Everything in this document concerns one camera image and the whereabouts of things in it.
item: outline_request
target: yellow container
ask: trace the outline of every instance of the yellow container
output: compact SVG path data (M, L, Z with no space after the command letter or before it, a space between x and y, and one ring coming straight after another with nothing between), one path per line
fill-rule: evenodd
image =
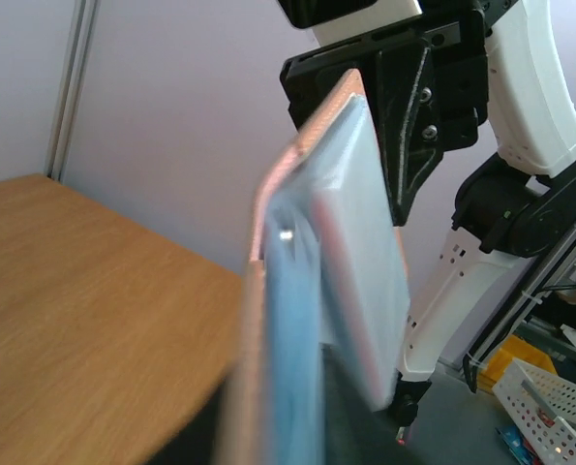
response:
M487 368L477 376L479 387L488 392L492 392L492 387L502 377L504 370L509 366L514 357L554 375L557 374L555 365L549 356L519 337L511 335L504 341L502 346L500 346L499 351L492 357Z

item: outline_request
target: wooden tabletop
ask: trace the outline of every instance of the wooden tabletop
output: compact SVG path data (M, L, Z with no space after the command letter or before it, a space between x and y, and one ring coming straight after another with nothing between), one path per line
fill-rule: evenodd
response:
M0 465L143 460L232 361L240 285L42 176L0 183Z

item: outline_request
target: perforated basket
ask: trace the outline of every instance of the perforated basket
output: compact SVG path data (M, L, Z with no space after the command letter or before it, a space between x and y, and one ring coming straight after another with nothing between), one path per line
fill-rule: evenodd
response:
M546 465L576 465L576 385L515 358L493 388Z

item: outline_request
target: gray wall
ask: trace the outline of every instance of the gray wall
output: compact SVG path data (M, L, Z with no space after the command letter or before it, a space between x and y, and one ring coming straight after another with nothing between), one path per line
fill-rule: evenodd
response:
M576 102L576 0L553 0L553 17ZM312 36L274 0L111 0L95 34L65 182L239 271L255 186L293 134L279 70ZM404 229L413 292L438 259L457 188L495 149L481 128L419 193ZM459 346L495 302L477 306Z
M0 180L43 172L75 0L0 0Z

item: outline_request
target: cable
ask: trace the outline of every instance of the cable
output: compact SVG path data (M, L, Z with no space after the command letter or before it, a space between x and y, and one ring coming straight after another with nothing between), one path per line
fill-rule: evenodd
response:
M545 293L547 291L571 291L574 289L576 289L576 283L547 286L545 288L541 288L539 291Z

